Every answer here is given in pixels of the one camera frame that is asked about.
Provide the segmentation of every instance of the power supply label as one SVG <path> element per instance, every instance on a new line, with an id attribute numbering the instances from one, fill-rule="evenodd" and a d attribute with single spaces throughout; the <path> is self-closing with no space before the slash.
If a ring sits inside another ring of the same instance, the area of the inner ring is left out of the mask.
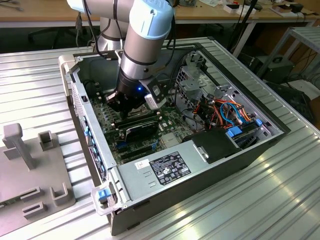
<path id="1" fill-rule="evenodd" d="M 167 185 L 191 173 L 179 152 L 149 162 L 161 185 Z"/>

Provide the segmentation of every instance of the electronic equipment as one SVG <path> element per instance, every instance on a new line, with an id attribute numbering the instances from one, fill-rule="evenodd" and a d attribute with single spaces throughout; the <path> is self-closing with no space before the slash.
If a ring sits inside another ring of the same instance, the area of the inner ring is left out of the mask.
<path id="1" fill-rule="evenodd" d="M 268 56 L 256 56 L 249 65 L 249 69 L 257 74 L 263 66 Z M 287 81 L 287 76 L 290 74 L 295 65 L 282 55 L 277 55 L 270 63 L 261 79 L 267 80 L 275 84 L 282 84 Z"/>
<path id="2" fill-rule="evenodd" d="M 122 50 L 105 52 L 107 59 L 95 53 L 60 57 L 70 66 L 62 74 L 72 80 L 72 94 L 66 94 L 86 138 L 87 161 L 94 163 L 90 172 L 101 183 L 91 196 L 112 235 L 246 168 L 290 131 L 200 44 L 177 48 L 156 77 L 167 89 L 166 103 L 159 109 L 144 103 L 125 118 L 106 101 L 117 86 Z M 155 67 L 170 54 L 161 50 Z"/>
<path id="3" fill-rule="evenodd" d="M 102 17 L 112 49 L 96 41 L 98 55 L 63 55 L 59 66 L 97 180 L 92 200 L 113 236 L 246 168 L 290 131 L 200 44 L 173 38 L 161 49 L 175 27 L 169 2 L 68 0 Z"/>
<path id="4" fill-rule="evenodd" d="M 300 13 L 304 8 L 304 6 L 300 3 L 296 3 L 296 4 L 290 4 L 290 8 L 291 8 L 291 12 L 296 14 L 296 13 Z"/>
<path id="5" fill-rule="evenodd" d="M 272 82 L 267 82 L 266 84 L 297 110 L 305 119 L 314 124 L 315 118 L 310 108 L 311 100 L 303 91 Z"/>

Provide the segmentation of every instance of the aluminum extrusion table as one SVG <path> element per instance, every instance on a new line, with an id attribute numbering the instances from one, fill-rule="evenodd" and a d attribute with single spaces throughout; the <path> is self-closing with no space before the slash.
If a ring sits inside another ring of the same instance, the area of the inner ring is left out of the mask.
<path id="1" fill-rule="evenodd" d="M 246 169 L 112 237 L 90 198 L 93 182 L 68 110 L 58 56 L 90 52 L 71 48 L 0 55 L 0 125 L 19 122 L 24 138 L 58 134 L 77 202 L 31 223 L 8 239 L 319 239 L 320 132 L 216 41 L 201 43 L 291 132 Z M 225 79 L 212 65 L 208 72 Z"/>
<path id="2" fill-rule="evenodd" d="M 287 42 L 289 37 L 294 37 L 295 41 L 291 47 L 286 51 L 284 56 L 289 58 L 299 43 L 307 45 L 310 49 L 320 54 L 320 27 L 289 27 L 283 34 L 280 41 L 276 44 L 269 57 L 266 59 L 257 76 L 261 77 L 267 70 L 269 64 L 273 61 L 276 54 L 280 51 L 282 46 Z M 320 68 L 320 61 L 309 72 L 309 76 Z"/>

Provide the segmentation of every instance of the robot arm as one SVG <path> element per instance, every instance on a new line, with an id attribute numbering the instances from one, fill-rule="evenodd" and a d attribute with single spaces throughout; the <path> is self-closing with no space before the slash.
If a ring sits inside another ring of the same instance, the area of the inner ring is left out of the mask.
<path id="1" fill-rule="evenodd" d="M 77 11 L 84 12 L 79 0 L 67 0 Z M 121 56 L 120 71 L 114 92 L 107 103 L 123 116 L 145 101 L 151 109 L 165 102 L 154 73 L 164 40 L 171 30 L 174 10 L 166 0 L 85 0 L 91 14 L 129 22 Z"/>

